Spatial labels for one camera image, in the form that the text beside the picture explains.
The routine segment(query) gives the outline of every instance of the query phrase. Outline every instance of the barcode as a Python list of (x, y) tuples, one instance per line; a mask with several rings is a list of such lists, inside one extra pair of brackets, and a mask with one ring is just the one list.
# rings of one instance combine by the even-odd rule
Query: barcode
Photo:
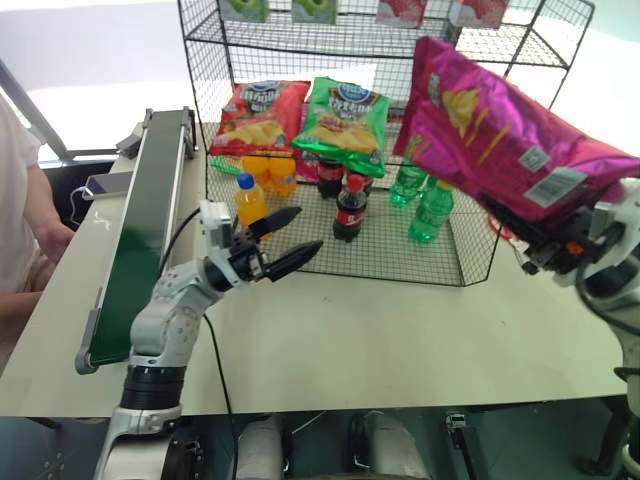
[(429, 96), (431, 101), (437, 107), (440, 106), (440, 76), (432, 73), (429, 77)]
[(542, 208), (547, 208), (580, 185), (585, 178), (587, 178), (586, 173), (558, 167), (540, 180), (524, 196)]
[(538, 147), (531, 147), (518, 161), (530, 172), (537, 172), (549, 161), (549, 158), (549, 155)]

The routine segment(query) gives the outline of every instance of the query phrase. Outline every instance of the green chip bag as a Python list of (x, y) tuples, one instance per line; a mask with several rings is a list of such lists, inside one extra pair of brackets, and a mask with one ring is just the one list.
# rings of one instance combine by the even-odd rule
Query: green chip bag
[(291, 145), (381, 178), (389, 103), (387, 97), (353, 83), (316, 78), (304, 129)]

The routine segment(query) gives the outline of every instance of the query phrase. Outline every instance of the product box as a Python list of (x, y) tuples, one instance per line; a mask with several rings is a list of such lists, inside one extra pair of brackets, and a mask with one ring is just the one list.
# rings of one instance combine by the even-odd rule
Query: product box
[(380, 0), (376, 23), (398, 28), (420, 28), (427, 0)]
[(500, 28), (509, 0), (453, 0), (449, 19), (456, 27)]
[(269, 0), (220, 0), (223, 20), (264, 23), (269, 16)]
[(335, 25), (338, 0), (291, 0), (294, 23), (324, 23)]

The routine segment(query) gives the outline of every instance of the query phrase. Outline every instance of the red bottle cap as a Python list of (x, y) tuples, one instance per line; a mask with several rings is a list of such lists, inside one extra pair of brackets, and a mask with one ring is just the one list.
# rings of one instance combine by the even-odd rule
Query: red bottle cap
[(358, 193), (364, 189), (366, 179), (362, 175), (349, 175), (347, 178), (347, 191), (351, 193)]

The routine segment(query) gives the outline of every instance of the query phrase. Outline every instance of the green conveyor belt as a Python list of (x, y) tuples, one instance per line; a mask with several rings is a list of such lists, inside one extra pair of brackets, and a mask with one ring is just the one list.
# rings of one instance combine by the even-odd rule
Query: green conveyor belt
[(183, 111), (156, 112), (146, 129), (111, 274), (91, 338), (92, 367), (129, 356), (129, 330), (156, 282), (170, 222)]

